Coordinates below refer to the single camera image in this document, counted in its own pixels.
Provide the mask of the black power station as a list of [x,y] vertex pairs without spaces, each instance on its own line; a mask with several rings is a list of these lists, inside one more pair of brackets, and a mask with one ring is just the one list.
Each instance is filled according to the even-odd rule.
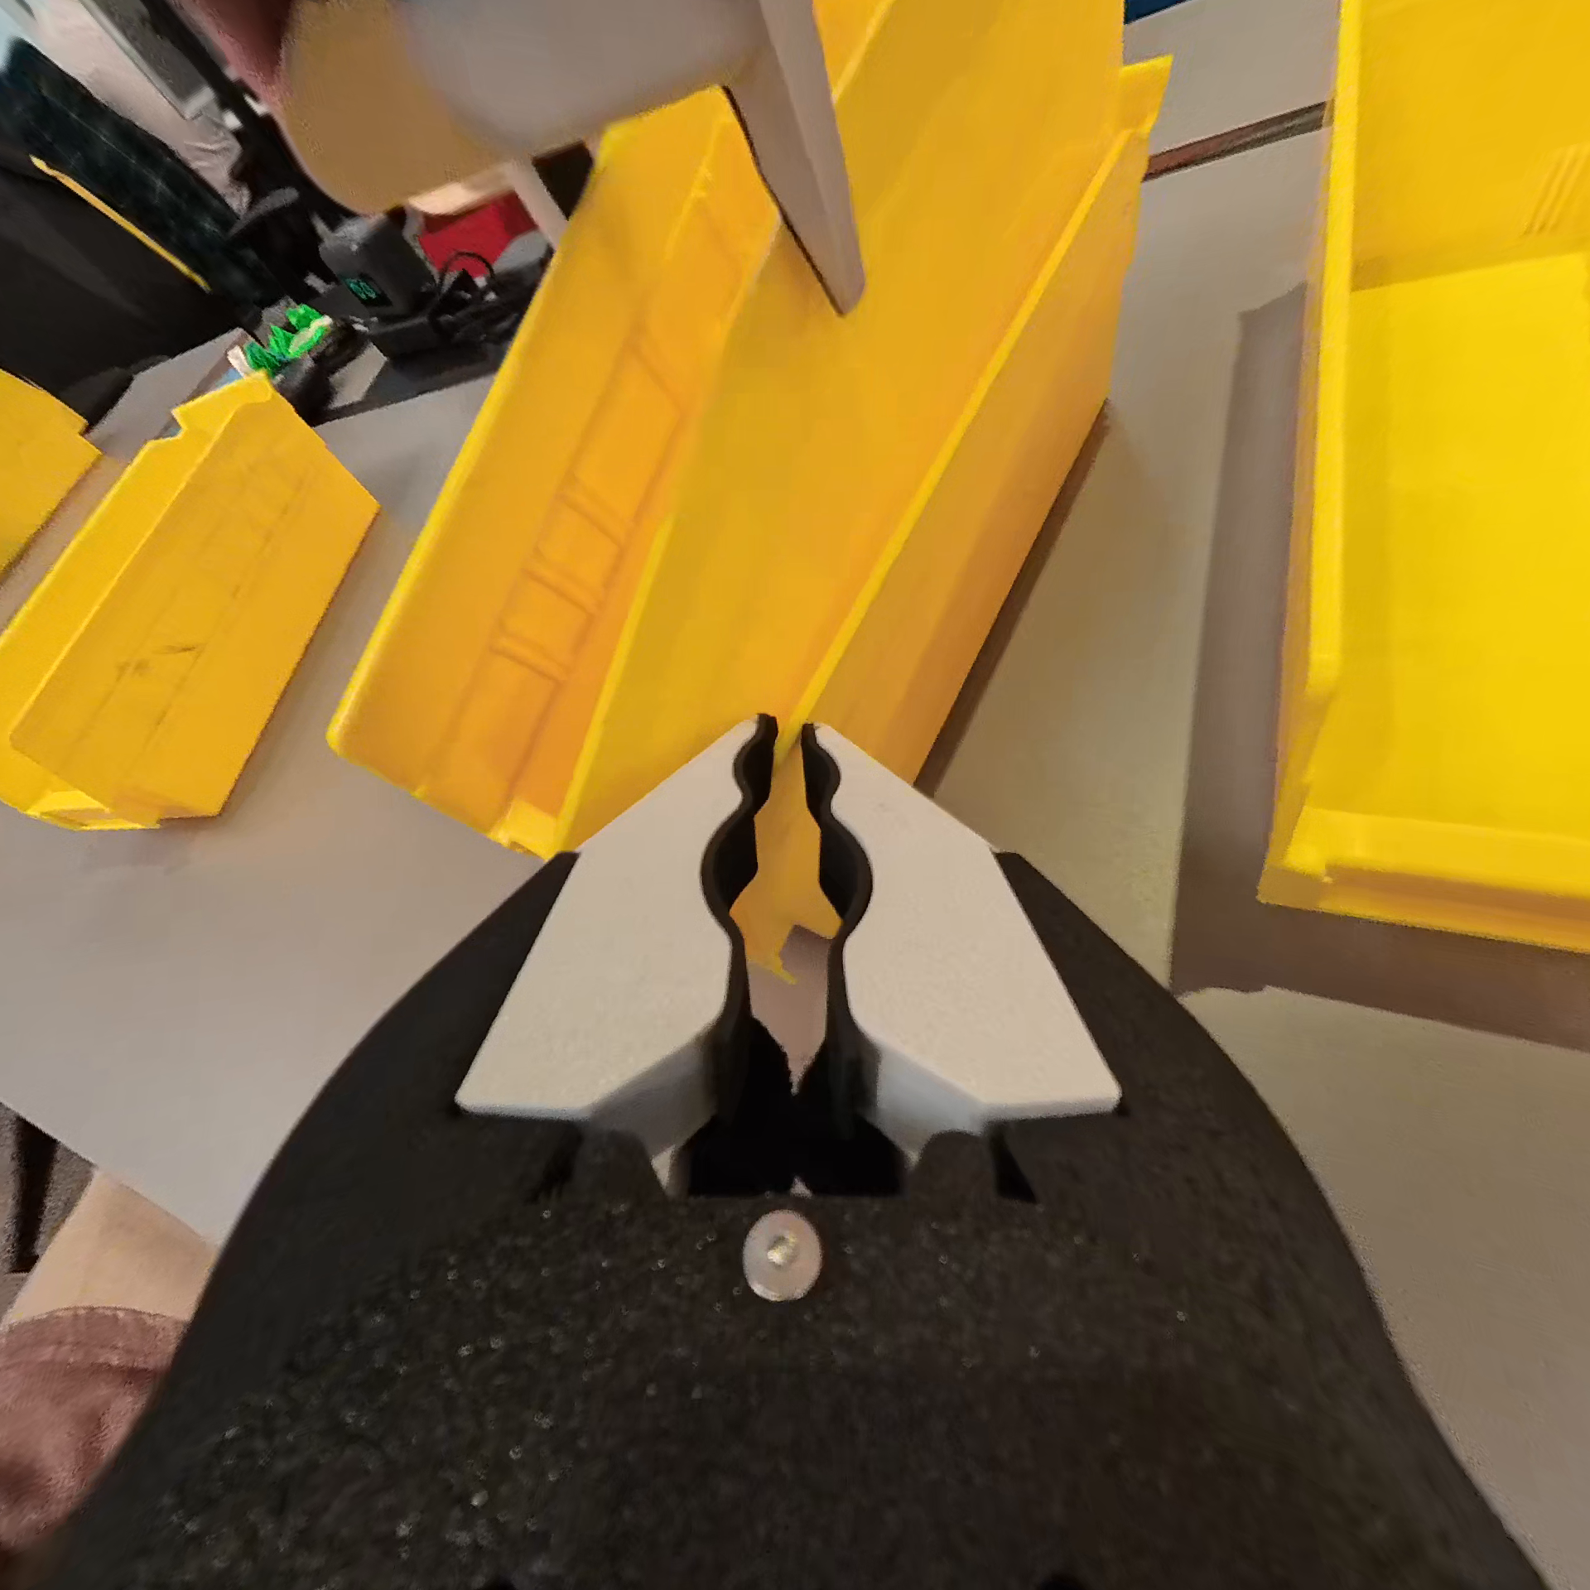
[[388,360],[443,347],[438,277],[392,213],[353,216],[321,238],[321,259],[355,299],[355,323]]

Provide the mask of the yellow plastic storage bin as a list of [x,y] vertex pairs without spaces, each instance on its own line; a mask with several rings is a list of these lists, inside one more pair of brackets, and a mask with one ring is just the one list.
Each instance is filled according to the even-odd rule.
[[264,373],[172,422],[2,626],[2,804],[26,817],[214,817],[379,514]]
[[864,294],[722,86],[610,125],[328,749],[572,851],[731,725],[910,781],[1113,382],[1167,57],[1120,3],[814,3]]
[[1587,952],[1587,3],[1343,3],[1260,899]]
[[50,524],[96,456],[85,417],[2,370],[2,572]]

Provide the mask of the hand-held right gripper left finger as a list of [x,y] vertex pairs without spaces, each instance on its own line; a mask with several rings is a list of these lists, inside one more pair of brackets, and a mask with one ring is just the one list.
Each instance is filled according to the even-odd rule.
[[666,1194],[736,1105],[752,993],[734,906],[757,877],[776,721],[757,712],[575,852],[453,1104],[634,1137]]

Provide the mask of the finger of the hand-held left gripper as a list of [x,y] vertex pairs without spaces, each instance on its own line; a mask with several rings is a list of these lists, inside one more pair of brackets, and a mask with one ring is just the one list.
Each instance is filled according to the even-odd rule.
[[811,3],[736,3],[744,51],[725,96],[757,175],[832,310],[864,294],[864,259]]

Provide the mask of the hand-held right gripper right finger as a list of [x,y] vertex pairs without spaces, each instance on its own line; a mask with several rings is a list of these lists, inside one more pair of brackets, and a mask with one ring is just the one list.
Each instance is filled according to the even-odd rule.
[[830,725],[800,730],[839,918],[821,1063],[839,1133],[918,1158],[939,1133],[1113,1111],[1124,1089],[1002,856]]

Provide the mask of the grey desk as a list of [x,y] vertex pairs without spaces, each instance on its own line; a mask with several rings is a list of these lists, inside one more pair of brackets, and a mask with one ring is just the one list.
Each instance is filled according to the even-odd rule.
[[[1587,957],[1254,899],[1334,3],[1185,3],[1104,436],[932,772],[1241,1063],[1459,1453],[1587,1532]],[[485,379],[335,418],[376,520],[217,824],[2,814],[2,1104],[222,1236],[331,1063],[526,861],[335,760],[328,708]]]

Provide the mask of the dark quilted cloth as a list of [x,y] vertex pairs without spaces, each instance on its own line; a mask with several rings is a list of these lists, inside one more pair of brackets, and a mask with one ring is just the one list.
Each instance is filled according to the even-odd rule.
[[40,3],[2,44],[2,370],[66,399],[254,323],[278,291],[230,235],[236,156],[82,3]]

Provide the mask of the person's left hand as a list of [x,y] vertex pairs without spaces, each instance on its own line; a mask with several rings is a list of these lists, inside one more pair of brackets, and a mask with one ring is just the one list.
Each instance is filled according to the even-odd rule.
[[268,107],[278,104],[283,50],[297,3],[179,3],[224,66]]

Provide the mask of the green plastic object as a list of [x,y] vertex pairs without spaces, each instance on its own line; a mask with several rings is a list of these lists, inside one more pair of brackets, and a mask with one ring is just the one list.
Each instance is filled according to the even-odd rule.
[[230,360],[240,374],[264,373],[278,374],[290,364],[313,355],[316,347],[326,342],[331,335],[335,319],[310,305],[303,302],[286,302],[278,310],[264,316],[258,326],[258,335],[243,337],[232,353]]

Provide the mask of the red object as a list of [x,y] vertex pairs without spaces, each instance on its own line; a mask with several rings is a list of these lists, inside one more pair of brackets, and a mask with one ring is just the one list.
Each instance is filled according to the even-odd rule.
[[457,213],[421,213],[415,243],[430,267],[466,267],[478,280],[498,267],[520,238],[542,240],[542,229],[514,191],[495,195]]

